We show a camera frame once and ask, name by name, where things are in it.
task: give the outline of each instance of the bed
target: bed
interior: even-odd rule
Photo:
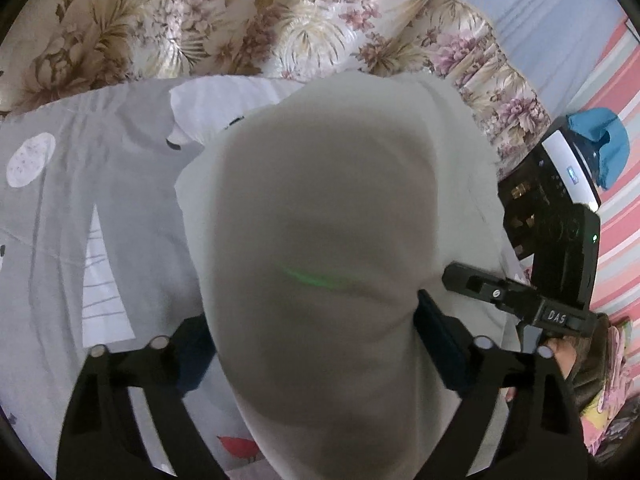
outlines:
[[[333,72],[428,70],[458,88],[505,175],[566,110],[624,19],[616,0],[593,0],[599,12],[558,42],[552,33],[568,26],[558,9],[586,16],[578,0],[529,0],[539,13],[519,22],[524,1],[29,0],[0,47],[0,107],[10,115],[0,130],[0,290],[11,290],[0,348],[16,356],[1,361],[0,406],[44,470],[54,473],[86,349],[138,348],[202,311],[173,186],[206,132]],[[30,43],[34,13],[42,27]],[[563,54],[536,63],[524,40],[541,30]],[[585,57],[567,66],[573,50]],[[264,78],[203,79],[217,88],[216,113],[185,126],[176,110],[188,101],[172,89],[215,73]],[[503,248],[505,272],[521,273],[506,238]],[[259,450],[219,365],[186,403],[231,478],[275,475],[253,462]],[[167,468],[161,447],[149,446]]]

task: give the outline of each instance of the red bird print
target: red bird print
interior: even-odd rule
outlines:
[[[255,462],[256,457],[260,453],[260,448],[253,441],[247,438],[238,438],[235,436],[219,436],[218,440],[227,452],[236,458],[245,458],[249,462]]]

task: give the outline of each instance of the blue cloth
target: blue cloth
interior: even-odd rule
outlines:
[[[570,115],[568,126],[593,143],[600,155],[596,184],[610,189],[629,159],[629,136],[620,118],[608,108],[593,108]]]
[[[418,291],[414,326],[446,389],[464,397],[476,382],[466,354],[472,339],[465,326],[460,320],[445,316],[426,290]]]
[[[185,319],[171,336],[171,341],[179,364],[176,387],[185,396],[200,386],[216,355],[204,314]]]

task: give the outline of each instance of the white circle print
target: white circle print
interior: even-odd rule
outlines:
[[[23,142],[6,165],[6,181],[11,187],[23,187],[36,179],[49,164],[56,149],[56,138],[47,132]]]

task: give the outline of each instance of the black device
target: black device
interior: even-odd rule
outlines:
[[[446,267],[442,282],[447,290],[492,303],[547,336],[589,337],[595,329],[596,315],[583,306],[548,298],[528,285],[481,269],[453,263]]]
[[[552,352],[546,347],[533,354],[503,350],[489,338],[473,338],[459,319],[444,316],[426,291],[418,300],[416,330],[445,386],[462,402],[415,480],[596,478],[577,409]],[[517,393],[494,460],[468,476],[498,391],[512,386]]]
[[[179,479],[227,478],[182,403],[177,354],[175,337],[166,336],[130,352],[112,354],[102,345],[92,348],[66,410],[58,480],[175,478],[150,464],[129,386],[144,390],[158,437]]]
[[[593,173],[599,168],[599,154],[590,144],[572,132],[565,121],[559,121],[513,173],[498,184],[498,196],[504,206],[504,229],[519,259],[537,254],[548,245],[552,232],[540,236],[543,219],[549,224],[551,216],[555,216],[567,226],[577,221],[586,230],[595,228],[595,221],[572,210],[572,206],[582,204],[595,213],[600,207]],[[572,232],[577,230],[567,230],[559,238],[564,241]],[[593,234],[600,234],[599,222]],[[586,266],[591,264],[595,266],[595,261],[585,261]]]
[[[536,216],[531,283],[548,298],[588,309],[600,247],[600,217],[581,204]]]

